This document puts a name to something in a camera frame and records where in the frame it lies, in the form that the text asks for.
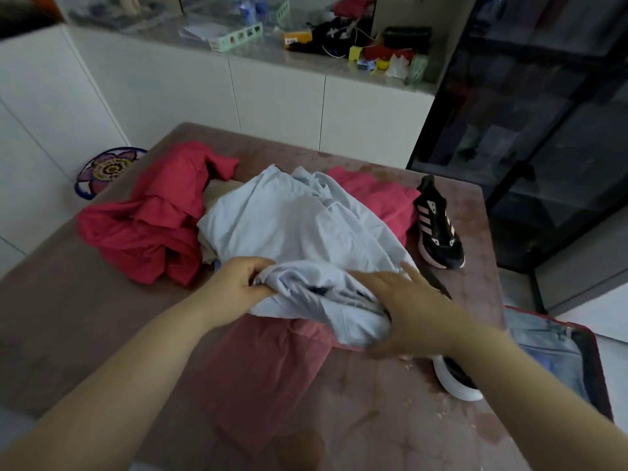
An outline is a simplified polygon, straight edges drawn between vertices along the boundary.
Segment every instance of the plastic bottle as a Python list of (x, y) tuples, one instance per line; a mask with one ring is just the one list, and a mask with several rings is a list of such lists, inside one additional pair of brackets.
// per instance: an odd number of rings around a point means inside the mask
[(238, 0), (240, 2), (240, 14), (244, 18), (244, 22), (247, 25), (257, 23), (257, 15), (255, 14), (255, 1), (254, 0)]
[(255, 12), (258, 20), (268, 21), (268, 1), (255, 0)]

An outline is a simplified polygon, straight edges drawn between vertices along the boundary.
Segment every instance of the red object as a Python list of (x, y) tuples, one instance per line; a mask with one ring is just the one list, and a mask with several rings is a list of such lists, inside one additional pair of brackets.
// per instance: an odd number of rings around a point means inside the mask
[(129, 201), (84, 208), (78, 233), (133, 281), (149, 285), (165, 273), (187, 286), (201, 264), (196, 223), (205, 213), (207, 166), (229, 180), (238, 162), (198, 141), (179, 144), (146, 169)]
[[(416, 216), (417, 190), (342, 167), (328, 175), (405, 240)], [(348, 348), (326, 325), (246, 314), (194, 374), (193, 392), (212, 421), (256, 455), (298, 405), (332, 347)]]
[(408, 61), (412, 61), (416, 53), (412, 49), (391, 49), (390, 47), (385, 47), (383, 44), (367, 46), (362, 50), (362, 57), (365, 61), (372, 61), (378, 58), (384, 61), (390, 61), (393, 54), (398, 58), (403, 56)]
[(360, 19), (375, 0), (338, 0), (334, 3), (334, 13), (345, 18)]

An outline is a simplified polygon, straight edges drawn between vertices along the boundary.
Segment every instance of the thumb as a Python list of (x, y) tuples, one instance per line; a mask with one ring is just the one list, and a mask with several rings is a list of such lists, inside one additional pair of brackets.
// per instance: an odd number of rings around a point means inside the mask
[(249, 304), (249, 308), (255, 306), (264, 299), (273, 297), (275, 294), (277, 294), (277, 291), (267, 285), (257, 285), (246, 288), (246, 300)]
[(373, 358), (384, 358), (403, 354), (401, 344), (393, 337), (384, 339), (367, 349), (367, 353)]

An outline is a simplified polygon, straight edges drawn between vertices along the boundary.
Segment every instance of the white cabinet door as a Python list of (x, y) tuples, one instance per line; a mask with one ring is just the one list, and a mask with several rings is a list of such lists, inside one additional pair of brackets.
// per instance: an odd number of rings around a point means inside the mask
[(405, 168), (434, 96), (327, 76), (320, 150)]
[(0, 277), (3, 277), (23, 258), (24, 253), (0, 238)]
[(181, 122), (239, 131), (226, 56), (101, 30), (70, 35), (134, 147), (153, 147)]
[(68, 177), (124, 145), (61, 25), (3, 41), (0, 65), (0, 98)]
[(318, 150), (325, 76), (230, 58), (243, 134)]
[(0, 103), (0, 237), (30, 253), (85, 200)]

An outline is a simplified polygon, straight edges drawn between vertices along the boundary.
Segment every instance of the person's right hand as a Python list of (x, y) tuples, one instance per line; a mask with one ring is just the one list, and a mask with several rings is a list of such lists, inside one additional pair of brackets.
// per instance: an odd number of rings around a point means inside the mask
[(448, 356), (453, 357), (478, 326), (465, 309), (431, 287), (406, 262), (401, 267), (410, 279), (396, 272), (349, 271), (386, 307), (392, 320), (392, 333), (369, 349), (375, 357)]

